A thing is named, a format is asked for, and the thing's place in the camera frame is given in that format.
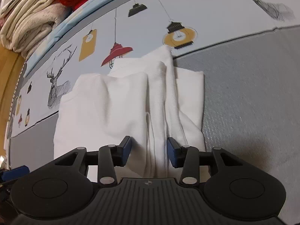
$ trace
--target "beige towel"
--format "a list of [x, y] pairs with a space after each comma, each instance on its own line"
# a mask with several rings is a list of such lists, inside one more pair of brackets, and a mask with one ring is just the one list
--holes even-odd
[[13, 49], [12, 39], [20, 24], [32, 14], [35, 14], [47, 6], [54, 0], [21, 0], [7, 18], [0, 31], [0, 39], [3, 46], [9, 50]]
[[45, 37], [69, 15], [70, 9], [54, 2], [43, 10], [27, 16], [17, 27], [12, 45], [15, 52], [28, 59]]

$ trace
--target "wooden floor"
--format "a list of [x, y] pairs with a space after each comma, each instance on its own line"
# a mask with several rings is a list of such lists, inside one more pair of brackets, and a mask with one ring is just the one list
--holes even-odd
[[6, 123], [23, 64], [24, 59], [20, 54], [4, 49], [0, 42], [0, 155], [5, 154], [3, 143]]

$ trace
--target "ribbed black surface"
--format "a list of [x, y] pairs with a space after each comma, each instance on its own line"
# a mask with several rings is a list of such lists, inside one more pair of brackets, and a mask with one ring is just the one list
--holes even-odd
[[114, 188], [101, 189], [77, 214], [52, 221], [20, 215], [12, 225], [282, 225], [277, 218], [245, 222], [224, 217], [203, 201], [196, 189], [183, 188], [172, 178], [125, 178]]

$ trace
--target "deer illustration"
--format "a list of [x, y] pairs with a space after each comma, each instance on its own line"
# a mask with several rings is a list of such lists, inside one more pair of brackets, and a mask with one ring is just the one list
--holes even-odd
[[53, 107], [57, 106], [60, 103], [60, 98], [64, 94], [68, 93], [69, 89], [71, 88], [70, 81], [66, 81], [62, 85], [57, 86], [57, 79], [61, 75], [63, 67], [68, 63], [68, 61], [70, 61], [70, 59], [74, 55], [74, 52], [71, 52], [69, 49], [68, 51], [70, 53], [69, 57], [67, 58], [66, 61], [64, 59], [64, 63], [60, 67], [56, 76], [54, 76], [54, 73], [52, 72], [53, 68], [51, 69], [51, 73], [48, 73], [47, 71], [47, 78], [50, 78], [50, 82], [52, 83], [50, 93], [49, 93], [49, 99], [48, 99], [49, 109], [52, 109]]
[[293, 11], [282, 3], [269, 3], [262, 0], [252, 0], [263, 9], [271, 18], [284, 21], [294, 19]]

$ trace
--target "light blue fabric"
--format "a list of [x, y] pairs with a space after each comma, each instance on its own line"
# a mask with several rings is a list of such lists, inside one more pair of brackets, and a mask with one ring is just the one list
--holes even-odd
[[57, 26], [41, 43], [37, 50], [27, 61], [27, 69], [24, 77], [26, 77], [39, 60], [51, 49], [52, 46], [71, 28], [77, 25], [82, 19], [93, 13], [98, 8], [104, 6], [112, 0], [88, 0], [80, 6], [74, 13], [65, 19], [59, 26]]

